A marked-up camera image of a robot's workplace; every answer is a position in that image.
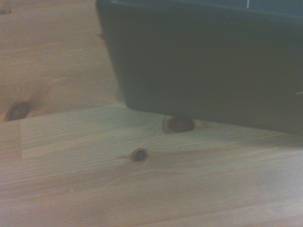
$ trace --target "wooden table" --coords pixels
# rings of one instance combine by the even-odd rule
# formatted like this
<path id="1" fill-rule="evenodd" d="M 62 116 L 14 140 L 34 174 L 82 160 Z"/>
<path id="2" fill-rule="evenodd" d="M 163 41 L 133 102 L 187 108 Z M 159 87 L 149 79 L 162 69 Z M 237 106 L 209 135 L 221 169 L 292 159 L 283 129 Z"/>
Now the wooden table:
<path id="1" fill-rule="evenodd" d="M 169 116 L 125 107 L 94 0 L 11 7 L 0 15 L 1 227 L 303 226 L 301 136 L 203 121 L 167 132 Z M 8 122 L 18 102 L 31 111 Z"/>

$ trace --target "wooden plank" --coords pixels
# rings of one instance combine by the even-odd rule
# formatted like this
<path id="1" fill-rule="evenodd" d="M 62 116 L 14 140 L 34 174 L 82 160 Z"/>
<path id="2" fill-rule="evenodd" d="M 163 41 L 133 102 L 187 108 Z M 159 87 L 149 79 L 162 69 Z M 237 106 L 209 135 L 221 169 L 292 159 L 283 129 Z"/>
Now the wooden plank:
<path id="1" fill-rule="evenodd" d="M 0 225 L 244 227 L 303 215 L 301 137 L 216 123 L 165 134 L 164 119 L 109 105 L 21 120 L 23 159 L 0 167 Z M 140 147 L 149 156 L 135 163 Z"/>
<path id="2" fill-rule="evenodd" d="M 33 103 L 28 117 L 121 101 L 95 1 L 50 2 L 0 17 L 0 122 L 20 101 Z"/>
<path id="3" fill-rule="evenodd" d="M 0 128 L 0 162 L 20 159 L 20 122 L 8 122 Z"/>
<path id="4" fill-rule="evenodd" d="M 15 0 L 0 16 L 1 227 L 303 225 L 302 137 L 168 132 L 169 116 L 122 103 L 99 33 L 94 0 Z M 4 122 L 20 101 L 28 118 Z"/>

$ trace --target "black plastic case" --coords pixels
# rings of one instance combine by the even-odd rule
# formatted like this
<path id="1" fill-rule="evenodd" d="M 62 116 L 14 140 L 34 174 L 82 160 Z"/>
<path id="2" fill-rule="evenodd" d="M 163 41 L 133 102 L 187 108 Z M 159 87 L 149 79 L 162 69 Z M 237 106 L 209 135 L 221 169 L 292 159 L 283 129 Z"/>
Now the black plastic case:
<path id="1" fill-rule="evenodd" d="M 98 0 L 97 9 L 129 108 L 303 134 L 302 0 Z"/>

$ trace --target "pine wood surface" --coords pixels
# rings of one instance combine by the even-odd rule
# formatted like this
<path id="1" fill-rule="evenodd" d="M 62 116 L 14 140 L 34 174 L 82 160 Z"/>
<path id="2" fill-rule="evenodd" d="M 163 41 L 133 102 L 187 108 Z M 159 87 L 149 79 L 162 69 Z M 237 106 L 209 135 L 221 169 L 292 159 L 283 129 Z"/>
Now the pine wood surface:
<path id="1" fill-rule="evenodd" d="M 94 0 L 5 7 L 1 227 L 303 226 L 301 136 L 204 121 L 168 133 L 169 116 L 124 105 Z M 7 122 L 22 101 L 27 118 Z"/>

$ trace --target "wood knot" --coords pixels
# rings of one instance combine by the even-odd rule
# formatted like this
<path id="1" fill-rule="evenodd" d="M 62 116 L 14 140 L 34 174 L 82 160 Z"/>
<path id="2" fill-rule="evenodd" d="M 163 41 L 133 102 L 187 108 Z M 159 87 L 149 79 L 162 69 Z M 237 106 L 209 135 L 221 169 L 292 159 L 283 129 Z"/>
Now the wood knot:
<path id="1" fill-rule="evenodd" d="M 142 162 L 147 158 L 147 151 L 144 148 L 139 148 L 132 153 L 132 160 L 134 162 Z"/>
<path id="2" fill-rule="evenodd" d="M 174 133 L 192 131 L 195 129 L 195 123 L 190 118 L 174 117 L 168 120 L 167 128 Z"/>
<path id="3" fill-rule="evenodd" d="M 28 102 L 19 102 L 14 104 L 6 114 L 6 120 L 15 121 L 24 119 L 27 117 L 31 110 L 31 106 Z"/>

